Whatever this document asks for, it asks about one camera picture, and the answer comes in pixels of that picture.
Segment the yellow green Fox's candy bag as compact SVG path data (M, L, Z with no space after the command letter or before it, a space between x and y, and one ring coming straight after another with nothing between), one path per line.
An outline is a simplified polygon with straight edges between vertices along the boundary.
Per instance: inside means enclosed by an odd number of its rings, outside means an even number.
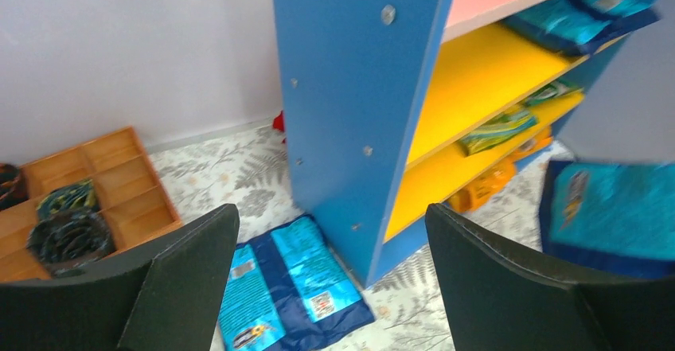
M459 139L466 156L494 148L538 124L537 117L520 104L495 115Z

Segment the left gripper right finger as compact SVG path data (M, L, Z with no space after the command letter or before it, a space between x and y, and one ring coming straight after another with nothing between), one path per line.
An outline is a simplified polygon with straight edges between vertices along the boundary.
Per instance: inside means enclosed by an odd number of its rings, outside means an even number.
M429 205L428 243L457 350L671 350L674 280L582 267Z

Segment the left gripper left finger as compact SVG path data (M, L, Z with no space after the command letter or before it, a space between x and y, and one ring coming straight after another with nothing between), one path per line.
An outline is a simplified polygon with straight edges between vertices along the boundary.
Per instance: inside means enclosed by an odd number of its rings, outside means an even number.
M239 228L224 204L72 276L3 283L2 349L209 349Z

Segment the large blue candy bag front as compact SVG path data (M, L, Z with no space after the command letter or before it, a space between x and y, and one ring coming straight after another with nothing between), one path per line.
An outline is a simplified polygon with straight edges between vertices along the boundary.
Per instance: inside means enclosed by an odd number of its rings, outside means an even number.
M580 57L659 20L644 0L545 0L501 24L549 51Z

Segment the orange mango candy bag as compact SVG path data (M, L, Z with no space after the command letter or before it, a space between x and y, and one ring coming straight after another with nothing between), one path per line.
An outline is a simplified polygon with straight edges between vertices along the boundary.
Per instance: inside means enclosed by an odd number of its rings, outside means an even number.
M516 174L514 162L508 158L502 159L453 194L447 203L458 213L473 212L501 192Z

